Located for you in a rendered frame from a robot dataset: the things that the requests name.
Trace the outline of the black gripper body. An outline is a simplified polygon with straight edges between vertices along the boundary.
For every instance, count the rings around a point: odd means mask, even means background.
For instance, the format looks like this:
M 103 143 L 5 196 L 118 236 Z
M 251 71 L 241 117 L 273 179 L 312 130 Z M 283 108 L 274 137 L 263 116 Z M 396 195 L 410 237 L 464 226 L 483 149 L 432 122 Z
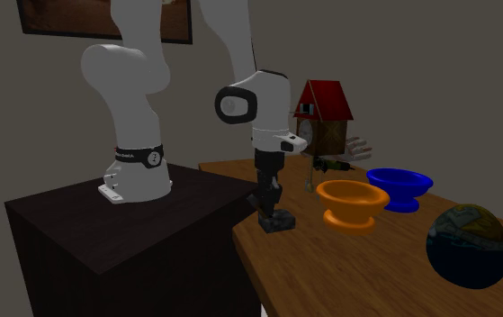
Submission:
M 260 186 L 278 183 L 278 172 L 284 167 L 284 154 L 280 151 L 255 149 L 255 168 Z

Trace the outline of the dark framed wall picture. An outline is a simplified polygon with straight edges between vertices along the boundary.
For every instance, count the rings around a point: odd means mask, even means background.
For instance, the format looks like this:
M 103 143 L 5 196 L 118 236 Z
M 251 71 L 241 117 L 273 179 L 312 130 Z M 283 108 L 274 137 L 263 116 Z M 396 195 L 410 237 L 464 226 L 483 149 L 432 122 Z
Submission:
M 15 0 L 22 32 L 50 36 L 118 40 L 111 0 Z M 161 39 L 193 43 L 190 0 L 162 0 Z

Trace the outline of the pale hand figure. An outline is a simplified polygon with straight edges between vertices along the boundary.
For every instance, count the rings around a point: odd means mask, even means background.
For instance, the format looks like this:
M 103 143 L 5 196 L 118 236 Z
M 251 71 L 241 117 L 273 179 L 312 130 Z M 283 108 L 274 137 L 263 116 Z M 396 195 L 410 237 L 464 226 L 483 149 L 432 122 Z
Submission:
M 346 151 L 343 154 L 345 161 L 359 161 L 369 159 L 372 156 L 372 148 L 367 145 L 367 141 L 359 137 L 346 139 Z

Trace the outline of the dark grey cube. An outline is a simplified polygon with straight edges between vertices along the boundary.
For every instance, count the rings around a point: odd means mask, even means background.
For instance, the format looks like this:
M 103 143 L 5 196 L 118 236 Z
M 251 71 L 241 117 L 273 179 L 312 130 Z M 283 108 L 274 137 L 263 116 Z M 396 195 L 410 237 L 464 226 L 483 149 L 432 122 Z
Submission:
M 278 231 L 288 231 L 295 228 L 295 217 L 285 209 L 274 210 L 271 217 L 264 217 L 261 213 L 258 215 L 258 224 L 266 233 Z

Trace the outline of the blue bowl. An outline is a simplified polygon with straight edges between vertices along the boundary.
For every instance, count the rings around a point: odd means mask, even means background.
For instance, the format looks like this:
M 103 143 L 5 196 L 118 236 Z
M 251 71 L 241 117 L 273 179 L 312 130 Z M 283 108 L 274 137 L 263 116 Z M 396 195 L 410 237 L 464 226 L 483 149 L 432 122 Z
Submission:
M 369 184 L 385 191 L 390 202 L 385 210 L 414 213 L 419 209 L 417 197 L 424 195 L 434 181 L 425 175 L 399 168 L 374 168 L 366 172 Z

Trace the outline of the red-roofed cuckoo clock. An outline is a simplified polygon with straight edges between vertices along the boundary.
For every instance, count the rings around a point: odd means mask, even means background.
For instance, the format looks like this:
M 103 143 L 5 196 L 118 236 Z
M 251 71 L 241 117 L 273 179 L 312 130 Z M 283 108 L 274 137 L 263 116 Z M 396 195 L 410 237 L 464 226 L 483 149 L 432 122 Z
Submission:
M 308 79 L 292 114 L 297 119 L 297 135 L 308 143 L 301 153 L 310 156 L 305 190 L 312 193 L 314 157 L 343 154 L 347 124 L 354 117 L 336 80 Z

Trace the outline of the dark robot stand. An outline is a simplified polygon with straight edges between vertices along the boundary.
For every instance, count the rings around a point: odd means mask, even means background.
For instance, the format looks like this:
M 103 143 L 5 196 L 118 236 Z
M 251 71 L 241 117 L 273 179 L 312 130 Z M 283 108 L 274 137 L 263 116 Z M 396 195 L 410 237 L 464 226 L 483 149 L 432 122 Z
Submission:
M 169 166 L 171 192 L 113 204 L 98 181 L 5 205 L 33 317 L 260 317 L 233 227 L 249 181 Z

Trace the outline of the dark egg-shaped object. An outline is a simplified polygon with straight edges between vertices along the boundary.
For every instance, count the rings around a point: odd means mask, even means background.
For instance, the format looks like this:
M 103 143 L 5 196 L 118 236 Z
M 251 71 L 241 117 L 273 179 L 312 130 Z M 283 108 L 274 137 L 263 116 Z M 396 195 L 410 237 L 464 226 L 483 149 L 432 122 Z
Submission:
M 503 225 L 477 204 L 458 204 L 441 213 L 426 238 L 435 272 L 468 289 L 484 289 L 503 278 Z

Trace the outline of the orange bowl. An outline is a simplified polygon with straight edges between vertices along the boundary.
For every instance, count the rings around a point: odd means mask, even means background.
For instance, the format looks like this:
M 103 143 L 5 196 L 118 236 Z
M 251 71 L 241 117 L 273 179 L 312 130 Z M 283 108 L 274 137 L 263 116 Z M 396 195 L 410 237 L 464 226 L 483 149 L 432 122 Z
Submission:
M 328 228 L 348 235 L 367 235 L 374 231 L 374 216 L 390 202 L 389 195 L 377 186 L 354 180 L 328 180 L 316 188 L 326 208 L 323 221 Z

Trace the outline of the wooden table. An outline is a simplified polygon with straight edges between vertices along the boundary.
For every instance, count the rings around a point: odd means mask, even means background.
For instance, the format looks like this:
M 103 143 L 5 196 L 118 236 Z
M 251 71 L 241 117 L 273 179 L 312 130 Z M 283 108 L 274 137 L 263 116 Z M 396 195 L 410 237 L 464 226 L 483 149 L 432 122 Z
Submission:
M 305 157 L 290 156 L 279 175 L 293 230 L 268 234 L 255 216 L 233 230 L 268 317 L 503 317 L 503 278 L 466 289 L 427 259 L 427 231 L 451 201 L 423 195 L 416 213 L 382 212 L 373 233 L 349 236 L 325 225 L 323 205 L 305 189 L 308 168 Z

